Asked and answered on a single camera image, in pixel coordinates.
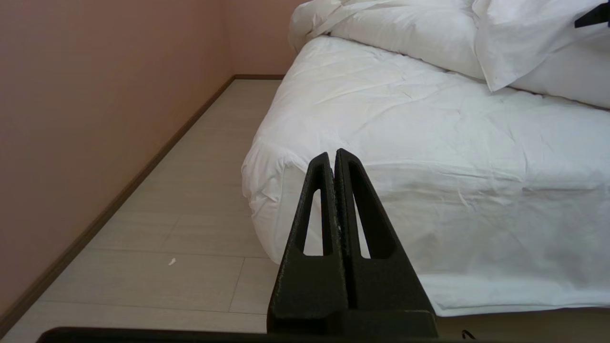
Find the tile floor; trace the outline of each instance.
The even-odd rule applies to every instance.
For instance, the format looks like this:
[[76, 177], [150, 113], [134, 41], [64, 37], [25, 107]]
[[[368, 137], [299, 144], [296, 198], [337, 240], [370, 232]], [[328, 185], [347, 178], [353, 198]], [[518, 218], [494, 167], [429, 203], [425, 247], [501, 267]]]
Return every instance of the tile floor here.
[[[2, 343], [58, 326], [264, 332], [278, 267], [254, 232], [241, 163], [279, 81], [235, 81]], [[439, 319], [442, 337], [602, 342], [610, 314]]]

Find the black object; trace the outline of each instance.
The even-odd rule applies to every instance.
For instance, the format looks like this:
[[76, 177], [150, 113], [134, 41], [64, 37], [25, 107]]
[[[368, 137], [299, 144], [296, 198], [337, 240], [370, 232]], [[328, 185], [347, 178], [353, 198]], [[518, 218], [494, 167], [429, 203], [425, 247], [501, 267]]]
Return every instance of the black object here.
[[[268, 334], [56, 328], [39, 343], [407, 343], [437, 337], [435, 313], [360, 160], [311, 161], [268, 309]], [[321, 191], [323, 256], [304, 246]], [[363, 258], [356, 206], [371, 255]]]
[[574, 27], [584, 27], [608, 22], [610, 27], [610, 0], [592, 9], [574, 22]]

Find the wall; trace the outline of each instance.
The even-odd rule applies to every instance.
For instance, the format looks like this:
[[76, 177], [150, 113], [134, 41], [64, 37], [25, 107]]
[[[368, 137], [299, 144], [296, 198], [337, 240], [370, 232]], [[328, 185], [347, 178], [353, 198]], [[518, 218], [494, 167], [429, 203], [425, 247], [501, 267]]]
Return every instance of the wall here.
[[0, 1], [0, 317], [230, 77], [224, 1]]
[[295, 58], [288, 26], [307, 0], [224, 0], [235, 74], [285, 74]]

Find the white bed sheet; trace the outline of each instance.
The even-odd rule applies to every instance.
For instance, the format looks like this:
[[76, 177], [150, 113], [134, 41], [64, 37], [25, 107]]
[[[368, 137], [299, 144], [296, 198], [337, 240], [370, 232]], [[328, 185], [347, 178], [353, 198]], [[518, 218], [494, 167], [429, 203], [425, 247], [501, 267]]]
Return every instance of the white bed sheet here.
[[610, 305], [607, 111], [315, 38], [242, 167], [275, 262], [308, 162], [338, 148], [364, 164], [438, 315]]

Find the brown baseboard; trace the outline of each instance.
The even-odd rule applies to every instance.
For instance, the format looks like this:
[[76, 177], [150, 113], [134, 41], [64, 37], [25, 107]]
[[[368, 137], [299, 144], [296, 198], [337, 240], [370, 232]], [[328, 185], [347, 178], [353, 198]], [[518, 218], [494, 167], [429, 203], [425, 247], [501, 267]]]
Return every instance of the brown baseboard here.
[[123, 203], [131, 196], [136, 188], [146, 179], [152, 170], [161, 162], [163, 157], [174, 147], [182, 136], [195, 124], [195, 122], [205, 113], [205, 111], [220, 97], [220, 95], [233, 82], [235, 76], [231, 76], [212, 97], [201, 106], [195, 114], [175, 133], [174, 136], [161, 148], [161, 150], [148, 162], [142, 171], [134, 177], [131, 182], [117, 195], [114, 200], [95, 218], [95, 220], [87, 227], [87, 229], [68, 247], [68, 249], [57, 259], [45, 272], [39, 277], [36, 282], [28, 288], [24, 295], [19, 298], [9, 310], [0, 316], [0, 339], [9, 332], [11, 327], [19, 321], [27, 310], [36, 302], [36, 300], [44, 293], [44, 291], [55, 281], [55, 279], [63, 272], [68, 264], [87, 246], [93, 237], [101, 230], [102, 227], [110, 220], [114, 213], [123, 205]]
[[238, 80], [283, 80], [285, 75], [277, 74], [236, 74]]

